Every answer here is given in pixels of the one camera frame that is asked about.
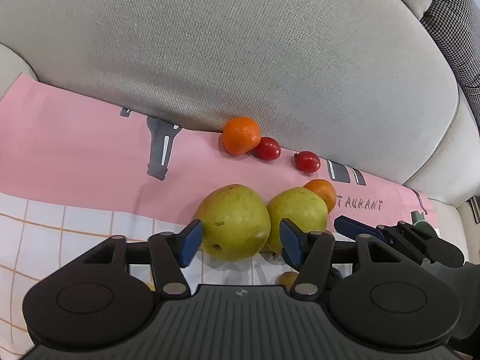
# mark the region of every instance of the gray bottle illustration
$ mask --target gray bottle illustration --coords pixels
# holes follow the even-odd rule
[[[182,128],[150,116],[147,117],[147,126],[152,133],[147,174],[163,181],[168,171],[173,140]]]

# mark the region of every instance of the yellow-green fruit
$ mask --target yellow-green fruit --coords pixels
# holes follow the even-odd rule
[[[227,185],[200,203],[195,215],[203,223],[202,249],[223,261],[250,258],[265,245],[270,216],[262,198],[243,185]]]
[[[265,246],[277,254],[282,253],[279,226],[283,218],[290,219],[305,233],[325,231],[327,227],[327,205],[321,197],[303,187],[279,193],[268,202],[267,209],[272,228]]]

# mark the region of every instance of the sofa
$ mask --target sofa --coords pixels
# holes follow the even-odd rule
[[[249,115],[283,147],[425,193],[441,236],[480,263],[466,203],[480,192],[480,83],[465,74],[478,59],[435,32],[445,3],[0,0],[0,98],[25,73],[191,129]],[[476,50],[478,9],[462,3],[455,31]]]

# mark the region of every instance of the metal screw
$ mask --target metal screw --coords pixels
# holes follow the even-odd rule
[[[318,287],[312,283],[300,283],[295,286],[295,292],[300,295],[315,295]]]
[[[181,295],[187,290],[182,283],[167,283],[163,286],[163,292],[169,295]]]

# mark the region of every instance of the tangerine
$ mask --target tangerine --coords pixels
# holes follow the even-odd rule
[[[323,201],[327,205],[328,213],[330,213],[335,207],[335,204],[337,204],[337,192],[335,191],[334,186],[327,180],[311,180],[303,187],[316,193],[323,199]]]
[[[254,149],[262,138],[257,122],[246,116],[230,119],[222,133],[222,144],[231,155],[242,155]]]

